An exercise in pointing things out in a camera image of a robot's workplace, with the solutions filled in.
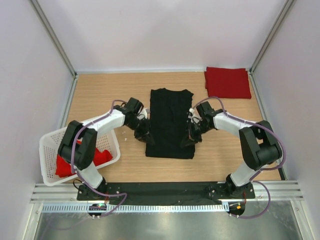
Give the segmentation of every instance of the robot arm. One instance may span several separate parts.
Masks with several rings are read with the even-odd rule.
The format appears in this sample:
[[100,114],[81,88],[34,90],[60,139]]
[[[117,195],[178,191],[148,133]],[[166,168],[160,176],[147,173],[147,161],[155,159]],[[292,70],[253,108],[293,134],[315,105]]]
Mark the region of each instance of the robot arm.
[[[282,150],[278,141],[267,131],[246,121],[234,120],[222,109],[214,110],[207,101],[198,105],[196,109],[201,118],[190,109],[186,135],[181,147],[202,142],[201,134],[211,129],[225,130],[240,138],[244,163],[226,178],[230,194],[246,186],[261,168],[281,158]],[[255,123],[272,131],[269,122],[265,120]]]
[[58,148],[58,154],[70,164],[72,145],[77,132],[83,126],[93,123],[86,127],[79,136],[79,139],[82,140],[75,147],[74,166],[87,184],[98,190],[98,192],[105,193],[106,181],[93,163],[97,138],[115,128],[128,126],[134,130],[134,137],[137,140],[151,145],[154,145],[155,142],[150,133],[147,111],[137,99],[130,98],[126,104],[114,106],[108,117],[94,122],[101,117],[97,116],[82,123],[75,120],[70,122]]

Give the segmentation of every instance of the white laundry basket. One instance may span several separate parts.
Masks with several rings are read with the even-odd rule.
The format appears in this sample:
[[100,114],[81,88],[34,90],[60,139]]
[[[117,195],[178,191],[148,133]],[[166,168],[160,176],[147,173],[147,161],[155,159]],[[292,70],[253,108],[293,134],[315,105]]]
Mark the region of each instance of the white laundry basket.
[[[59,130],[50,132],[42,136],[40,139],[39,153],[41,174],[43,177],[43,182],[47,186],[55,186],[57,184],[64,183],[77,177],[76,174],[67,177],[59,177],[55,174],[57,169],[58,148],[66,129],[67,127],[64,127]],[[119,160],[120,148],[114,130],[111,130],[110,132],[98,137],[98,139],[96,140],[96,147],[100,152],[108,150],[112,155],[112,160],[97,166],[97,169],[113,164]]]

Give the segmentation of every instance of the white backdrop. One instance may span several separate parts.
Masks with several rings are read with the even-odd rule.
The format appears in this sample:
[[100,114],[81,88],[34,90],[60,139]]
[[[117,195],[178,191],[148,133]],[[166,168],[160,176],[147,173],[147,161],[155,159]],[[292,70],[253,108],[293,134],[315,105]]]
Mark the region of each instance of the white backdrop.
[[1,1],[0,33],[0,239],[21,240],[39,140],[58,128],[72,76],[28,1]]
[[83,71],[249,68],[285,0],[38,0]]
[[297,0],[255,71],[268,120],[288,153],[320,239],[320,1]]

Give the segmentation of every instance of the folded red cloth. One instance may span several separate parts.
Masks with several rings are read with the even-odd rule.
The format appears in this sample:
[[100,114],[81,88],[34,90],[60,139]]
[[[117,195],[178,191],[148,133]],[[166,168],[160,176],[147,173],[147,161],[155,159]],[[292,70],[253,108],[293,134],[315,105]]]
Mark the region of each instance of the folded red cloth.
[[251,99],[248,73],[244,68],[207,67],[204,77],[209,97]]
[[[99,166],[101,164],[107,163],[112,159],[112,155],[108,150],[104,150],[100,152],[97,148],[95,148],[93,163],[95,166]],[[55,174],[58,175],[60,178],[69,177],[73,175],[71,173],[70,164],[65,162],[65,160],[57,155],[56,156],[56,171]]]

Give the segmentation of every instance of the wooden tabletop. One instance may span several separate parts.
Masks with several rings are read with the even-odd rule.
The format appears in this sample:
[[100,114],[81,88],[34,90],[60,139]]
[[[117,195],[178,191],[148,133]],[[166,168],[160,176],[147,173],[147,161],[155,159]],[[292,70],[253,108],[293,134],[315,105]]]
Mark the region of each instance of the wooden tabletop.
[[[208,97],[203,72],[157,72],[83,74],[78,78],[68,122],[83,121],[110,110],[114,99],[127,101],[134,97],[145,107],[150,104],[151,89],[167,88],[194,94],[192,105]],[[222,99],[231,114],[252,121],[262,120],[255,93],[252,99]],[[210,101],[214,109],[219,102]],[[107,182],[200,182],[224,181],[244,162],[240,140],[228,132],[211,130],[196,144],[193,159],[146,157],[146,145],[134,138],[134,132],[123,126],[115,129],[120,145],[120,159],[99,172]],[[280,180],[277,170],[261,173],[257,180]]]

